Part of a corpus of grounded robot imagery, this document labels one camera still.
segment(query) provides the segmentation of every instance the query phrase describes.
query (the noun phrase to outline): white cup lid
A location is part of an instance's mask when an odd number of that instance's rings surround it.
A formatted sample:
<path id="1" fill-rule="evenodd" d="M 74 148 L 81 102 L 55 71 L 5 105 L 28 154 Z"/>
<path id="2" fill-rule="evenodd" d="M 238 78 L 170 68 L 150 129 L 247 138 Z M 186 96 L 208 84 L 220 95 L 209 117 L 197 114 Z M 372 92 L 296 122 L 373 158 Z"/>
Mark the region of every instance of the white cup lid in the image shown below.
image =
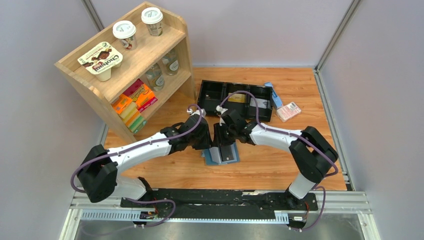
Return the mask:
<path id="1" fill-rule="evenodd" d="M 127 39 L 136 33 L 136 26 L 130 21 L 119 21 L 113 25 L 113 35 L 117 39 Z"/>
<path id="2" fill-rule="evenodd" d="M 163 18 L 164 15 L 157 7 L 148 7 L 141 12 L 141 21 L 145 24 L 157 24 Z"/>

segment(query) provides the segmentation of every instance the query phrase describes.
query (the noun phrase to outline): floor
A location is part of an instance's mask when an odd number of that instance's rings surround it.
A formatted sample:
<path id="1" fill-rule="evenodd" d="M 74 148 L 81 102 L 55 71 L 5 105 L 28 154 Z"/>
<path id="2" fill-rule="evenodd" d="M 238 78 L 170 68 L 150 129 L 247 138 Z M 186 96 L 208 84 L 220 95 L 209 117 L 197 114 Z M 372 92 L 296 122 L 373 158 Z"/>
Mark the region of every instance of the floor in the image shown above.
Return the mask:
<path id="1" fill-rule="evenodd" d="M 313 222 L 317 214 L 310 214 Z M 281 224 L 248 223 L 187 223 L 166 222 L 145 229 L 131 228 L 115 234 L 96 237 L 88 234 L 103 234 L 131 226 L 128 221 L 81 221 L 76 240 L 364 240 L 361 223 L 356 214 L 324 214 L 319 225 L 305 231 L 295 232 Z"/>
<path id="2" fill-rule="evenodd" d="M 199 92 L 202 80 L 263 85 L 272 82 L 276 93 L 285 104 L 295 102 L 302 113 L 282 122 L 273 113 L 270 126 L 303 130 L 317 128 L 334 146 L 326 114 L 311 68 L 194 68 Z M 164 127 L 185 122 L 186 106 L 196 103 L 177 91 L 147 122 L 138 140 L 145 139 Z M 213 139 L 213 124 L 217 117 L 206 117 Z M 125 142 L 111 130 L 105 148 L 119 147 Z M 200 151 L 190 147 L 172 155 L 158 157 L 134 166 L 124 176 L 144 177 L 152 188 L 285 190 L 299 173 L 290 153 L 268 146 L 252 146 L 237 142 L 240 162 L 221 166 L 206 166 Z M 321 183 L 327 190 L 346 190 L 341 171 Z"/>

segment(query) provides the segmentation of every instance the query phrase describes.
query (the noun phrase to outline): table surface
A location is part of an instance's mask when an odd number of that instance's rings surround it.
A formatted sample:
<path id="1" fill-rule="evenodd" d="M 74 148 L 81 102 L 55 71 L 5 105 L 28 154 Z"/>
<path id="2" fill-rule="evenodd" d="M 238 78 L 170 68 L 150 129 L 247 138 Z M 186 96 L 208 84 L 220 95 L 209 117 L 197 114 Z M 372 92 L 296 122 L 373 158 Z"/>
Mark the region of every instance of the table surface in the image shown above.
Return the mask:
<path id="1" fill-rule="evenodd" d="M 302 112 L 282 122 L 273 110 L 270 126 L 303 130 L 307 126 L 317 128 L 334 146 L 321 97 L 311 68 L 194 68 L 197 93 L 202 80 L 263 85 L 272 82 L 276 93 L 285 104 L 295 102 Z M 195 103 L 177 91 L 150 118 L 138 140 L 145 139 L 164 127 L 188 118 L 186 106 Z M 213 124 L 218 117 L 206 117 L 213 139 Z M 201 151 L 191 147 L 168 156 L 158 157 L 134 166 L 122 175 L 130 178 L 143 177 L 152 188 L 180 189 L 234 189 L 234 190 L 285 190 L 296 178 L 299 170 L 290 153 L 269 146 L 252 146 L 236 142 L 240 162 L 227 165 L 207 166 Z M 126 145 L 109 130 L 104 147 Z M 346 190 L 341 171 L 321 183 L 327 190 Z"/>

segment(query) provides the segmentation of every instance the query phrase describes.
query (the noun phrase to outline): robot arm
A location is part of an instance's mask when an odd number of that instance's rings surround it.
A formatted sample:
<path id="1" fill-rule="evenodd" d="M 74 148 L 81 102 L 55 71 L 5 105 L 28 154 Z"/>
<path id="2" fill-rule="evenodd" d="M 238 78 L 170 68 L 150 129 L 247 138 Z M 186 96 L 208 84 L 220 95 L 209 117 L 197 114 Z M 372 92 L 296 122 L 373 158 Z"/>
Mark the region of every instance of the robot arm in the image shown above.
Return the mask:
<path id="1" fill-rule="evenodd" d="M 196 150 L 210 148 L 211 135 L 203 117 L 197 110 L 186 122 L 165 127 L 141 141 L 109 149 L 104 149 L 102 145 L 94 146 L 81 165 L 100 156 L 109 157 L 88 164 L 76 175 L 90 201 L 97 203 L 110 196 L 139 199 L 146 193 L 145 186 L 138 179 L 120 176 L 123 171 L 147 160 L 183 151 L 188 146 Z M 196 128 L 179 136 L 192 129 L 199 118 L 201 120 Z"/>
<path id="2" fill-rule="evenodd" d="M 334 148 L 314 127 L 308 126 L 304 130 L 287 130 L 263 123 L 260 126 L 255 120 L 247 123 L 235 110 L 221 107 L 217 107 L 216 110 L 221 113 L 221 120 L 220 123 L 217 123 L 219 126 L 214 127 L 220 129 L 219 136 L 221 136 L 221 139 L 222 136 L 226 137 L 225 141 L 218 141 L 223 143 L 222 146 L 238 139 L 241 143 L 270 146 L 292 154 L 300 171 L 287 189 L 290 197 L 294 200 L 303 199 L 311 189 L 324 179 L 332 167 L 328 160 L 316 150 L 310 151 L 309 146 L 301 139 L 306 139 L 312 143 L 333 163 L 339 157 Z"/>

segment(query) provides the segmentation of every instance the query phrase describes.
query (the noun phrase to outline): glass bottle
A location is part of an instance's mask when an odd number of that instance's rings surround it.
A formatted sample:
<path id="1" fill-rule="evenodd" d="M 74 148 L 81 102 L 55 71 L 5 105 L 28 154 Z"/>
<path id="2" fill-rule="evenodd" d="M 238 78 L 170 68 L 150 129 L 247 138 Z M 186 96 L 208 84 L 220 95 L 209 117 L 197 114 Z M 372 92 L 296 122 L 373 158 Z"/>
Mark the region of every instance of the glass bottle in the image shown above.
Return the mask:
<path id="1" fill-rule="evenodd" d="M 149 70 L 146 71 L 145 76 L 148 80 L 148 84 L 153 91 L 159 91 L 164 88 L 165 79 L 162 75 L 161 68 L 155 63 Z"/>
<path id="2" fill-rule="evenodd" d="M 162 63 L 165 67 L 166 74 L 175 75 L 178 73 L 178 56 L 175 48 L 171 49 L 171 51 L 162 57 Z"/>

